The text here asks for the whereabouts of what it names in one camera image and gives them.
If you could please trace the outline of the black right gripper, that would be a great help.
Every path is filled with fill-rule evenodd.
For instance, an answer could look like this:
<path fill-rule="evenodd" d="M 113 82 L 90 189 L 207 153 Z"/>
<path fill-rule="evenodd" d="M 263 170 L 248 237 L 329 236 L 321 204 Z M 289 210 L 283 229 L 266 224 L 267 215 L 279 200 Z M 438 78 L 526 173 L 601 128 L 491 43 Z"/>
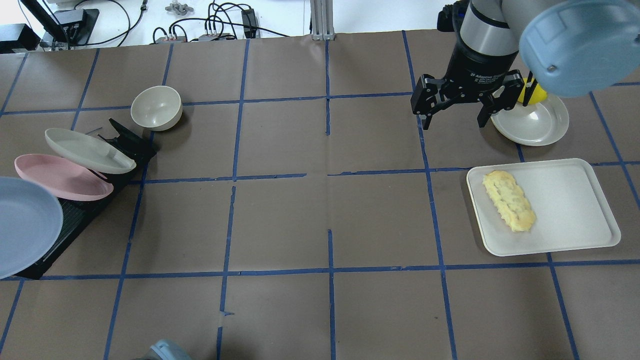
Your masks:
<path fill-rule="evenodd" d="M 429 130 L 433 116 L 457 104 L 482 104 L 477 123 L 483 129 L 491 116 L 514 109 L 524 88 L 521 71 L 512 69 L 518 52 L 486 55 L 456 47 L 442 78 L 423 73 L 411 96 L 411 110 L 422 130 Z"/>

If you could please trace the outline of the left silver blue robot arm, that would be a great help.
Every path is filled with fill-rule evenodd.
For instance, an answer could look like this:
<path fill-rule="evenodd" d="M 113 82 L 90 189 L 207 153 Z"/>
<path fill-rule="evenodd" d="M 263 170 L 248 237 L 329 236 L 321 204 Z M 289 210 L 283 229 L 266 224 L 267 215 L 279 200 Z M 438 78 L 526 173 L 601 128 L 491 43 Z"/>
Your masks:
<path fill-rule="evenodd" d="M 170 339 L 161 339 L 141 356 L 134 360 L 192 360 L 193 358 L 176 342 Z"/>

